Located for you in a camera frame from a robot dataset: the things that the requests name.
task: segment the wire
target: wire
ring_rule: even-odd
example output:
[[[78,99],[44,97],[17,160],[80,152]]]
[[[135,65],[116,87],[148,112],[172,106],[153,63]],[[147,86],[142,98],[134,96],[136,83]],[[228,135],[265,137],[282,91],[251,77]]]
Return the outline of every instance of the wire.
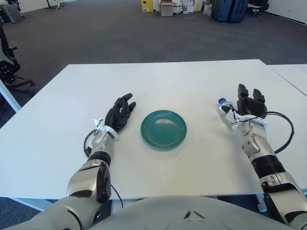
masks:
[[[271,112],[262,113],[262,114],[260,114],[259,116],[256,116],[256,117],[253,117],[253,118],[244,120],[244,121],[240,121],[240,122],[250,121],[250,120],[256,119],[256,118],[258,118],[258,117],[260,117],[260,116],[262,116],[262,115],[265,115],[265,114],[266,114],[266,115],[276,115],[276,116],[280,116],[280,117],[286,119],[287,122],[289,122],[289,124],[290,124],[290,126],[291,126],[291,134],[290,134],[290,137],[289,137],[288,141],[287,141],[283,146],[281,146],[279,149],[277,149],[276,151],[274,151],[275,153],[279,153],[279,152],[283,151],[285,148],[288,147],[288,145],[290,144],[290,142],[291,142],[291,140],[292,140],[292,138],[293,138],[293,135],[294,135],[294,126],[293,126],[291,120],[290,120],[287,116],[285,116],[285,115],[283,115],[282,113],[279,113],[279,112],[271,111]]]
[[[116,192],[117,196],[119,197],[119,200],[120,200],[120,203],[121,203],[121,208],[124,208],[123,201],[121,200],[120,195],[118,194],[116,189],[113,187],[113,185],[111,185],[111,187],[114,189],[114,191]]]
[[[86,148],[86,147],[85,147],[85,144],[86,144],[87,139],[88,139],[95,131],[96,131],[96,129],[92,130],[92,131],[86,136],[86,138],[85,138],[85,140],[84,140],[84,143],[83,143],[83,151],[84,151],[84,153],[85,153],[85,155],[86,155],[87,157],[90,156],[90,153],[91,153],[92,149],[91,149],[90,147],[87,147],[87,148]]]

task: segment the teal plate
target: teal plate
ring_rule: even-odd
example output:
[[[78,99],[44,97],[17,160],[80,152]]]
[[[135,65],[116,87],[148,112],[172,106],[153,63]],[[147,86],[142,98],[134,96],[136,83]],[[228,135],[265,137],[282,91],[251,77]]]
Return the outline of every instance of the teal plate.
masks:
[[[187,134],[187,125],[178,114],[158,110],[145,117],[141,124],[141,134],[151,146],[170,149],[183,141]]]

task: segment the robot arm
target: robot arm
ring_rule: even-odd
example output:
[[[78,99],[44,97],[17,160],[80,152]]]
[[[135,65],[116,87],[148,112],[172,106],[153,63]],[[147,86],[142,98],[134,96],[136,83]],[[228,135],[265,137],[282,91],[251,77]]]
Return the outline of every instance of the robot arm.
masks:
[[[136,103],[128,105],[129,93],[118,98],[106,116],[105,125],[96,121],[88,161],[71,177],[67,197],[31,220],[8,230],[86,230],[92,226],[98,209],[111,196],[109,166],[113,143],[125,126]]]
[[[264,96],[254,90],[254,99],[248,98],[244,85],[239,85],[238,92],[239,111],[225,106],[225,118],[240,126],[242,149],[260,179],[270,217],[294,229],[307,229],[307,199],[267,141],[264,118],[269,112],[264,105]]]

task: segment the white desk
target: white desk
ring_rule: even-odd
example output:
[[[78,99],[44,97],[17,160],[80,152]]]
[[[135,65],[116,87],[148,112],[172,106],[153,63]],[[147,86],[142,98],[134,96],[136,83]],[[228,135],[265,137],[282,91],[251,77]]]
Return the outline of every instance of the white desk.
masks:
[[[137,106],[119,133],[110,168],[123,199],[260,193],[240,138],[218,111],[219,98],[237,101],[239,83],[250,94],[260,89],[269,110],[292,120],[294,138],[278,157],[306,188],[307,97],[260,60],[232,60],[68,65],[0,130],[0,196],[64,197],[70,177],[86,161],[83,141],[92,118],[105,117],[129,92]],[[171,151],[151,149],[140,134],[142,120],[160,109],[177,112],[187,124],[185,140]],[[277,149],[290,127],[276,116],[267,120],[268,141]]]
[[[307,64],[269,66],[304,95],[307,95]]]

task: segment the black chair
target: black chair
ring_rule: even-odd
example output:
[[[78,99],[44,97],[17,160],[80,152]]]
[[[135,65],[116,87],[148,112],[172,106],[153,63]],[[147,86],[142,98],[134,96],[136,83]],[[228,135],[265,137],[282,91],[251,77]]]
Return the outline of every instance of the black chair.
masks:
[[[34,93],[29,90],[20,90],[17,89],[21,86],[30,84],[34,86],[34,82],[31,80],[26,80],[21,83],[17,83],[17,79],[24,79],[18,77],[15,73],[20,70],[20,65],[17,63],[17,60],[14,56],[13,51],[17,49],[17,47],[9,48],[8,41],[6,39],[4,30],[2,26],[0,26],[0,42],[1,42],[1,49],[0,49],[0,79],[5,84],[11,92],[19,92],[19,93],[26,93],[30,96],[33,96]]]
[[[7,0],[8,4],[10,5],[15,5],[17,7],[17,9],[20,11],[20,6],[19,6],[19,2],[18,0]]]

